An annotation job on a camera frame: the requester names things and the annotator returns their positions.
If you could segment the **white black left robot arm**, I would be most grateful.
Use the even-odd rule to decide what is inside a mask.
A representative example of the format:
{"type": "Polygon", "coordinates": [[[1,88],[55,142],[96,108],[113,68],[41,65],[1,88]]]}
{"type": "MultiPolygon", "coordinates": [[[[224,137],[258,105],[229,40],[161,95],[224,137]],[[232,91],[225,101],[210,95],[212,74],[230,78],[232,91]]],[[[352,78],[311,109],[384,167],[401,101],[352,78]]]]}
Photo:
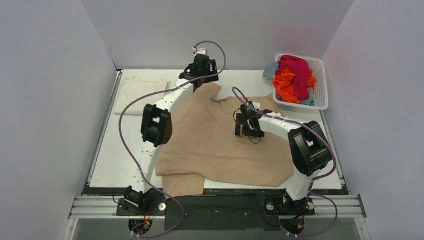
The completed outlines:
{"type": "MultiPolygon", "coordinates": [[[[162,90],[154,93],[149,93],[131,102],[123,112],[125,113],[135,103],[152,97],[158,94],[166,94],[155,104],[146,104],[143,110],[142,123],[141,123],[141,136],[142,141],[147,143],[145,150],[147,159],[147,168],[153,166],[157,150],[159,146],[165,145],[171,139],[172,128],[172,110],[176,110],[178,106],[192,93],[194,93],[202,84],[217,82],[218,68],[216,60],[211,59],[205,53],[196,53],[194,55],[193,63],[179,75],[178,81],[173,88],[162,90]]],[[[147,178],[148,172],[143,171],[143,167],[136,160],[135,156],[131,153],[130,148],[126,144],[122,132],[123,114],[119,118],[118,130],[122,143],[128,151],[131,158],[137,165],[137,170],[141,175],[141,187],[133,189],[129,186],[124,192],[124,199],[129,203],[129,208],[136,215],[143,215],[151,206],[148,191],[154,186],[147,178]]]]}

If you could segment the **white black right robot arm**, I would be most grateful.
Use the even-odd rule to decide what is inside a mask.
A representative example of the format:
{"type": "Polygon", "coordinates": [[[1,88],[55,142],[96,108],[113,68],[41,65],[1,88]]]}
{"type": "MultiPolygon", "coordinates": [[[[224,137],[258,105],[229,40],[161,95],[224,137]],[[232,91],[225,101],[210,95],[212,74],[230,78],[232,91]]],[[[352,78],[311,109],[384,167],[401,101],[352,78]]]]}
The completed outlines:
{"type": "Polygon", "coordinates": [[[241,104],[239,110],[235,116],[236,136],[262,139],[269,133],[288,140],[294,174],[288,181],[288,197],[284,198],[282,206],[286,213],[296,214],[302,209],[302,200],[308,196],[319,173],[333,160],[321,126],[316,121],[290,120],[269,109],[260,111],[251,101],[241,104]]]}

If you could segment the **tan beige t shirt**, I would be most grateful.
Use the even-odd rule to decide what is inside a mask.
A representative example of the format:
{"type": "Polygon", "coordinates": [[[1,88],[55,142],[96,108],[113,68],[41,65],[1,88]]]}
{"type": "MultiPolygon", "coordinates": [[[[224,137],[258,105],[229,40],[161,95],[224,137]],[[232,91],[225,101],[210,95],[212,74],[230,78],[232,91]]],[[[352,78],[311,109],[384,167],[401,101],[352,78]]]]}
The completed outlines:
{"type": "Polygon", "coordinates": [[[221,87],[202,85],[172,113],[171,139],[159,151],[156,174],[173,197],[201,195],[205,181],[280,187],[294,174],[289,142],[267,133],[252,143],[236,136],[235,97],[218,99],[221,87]]]}

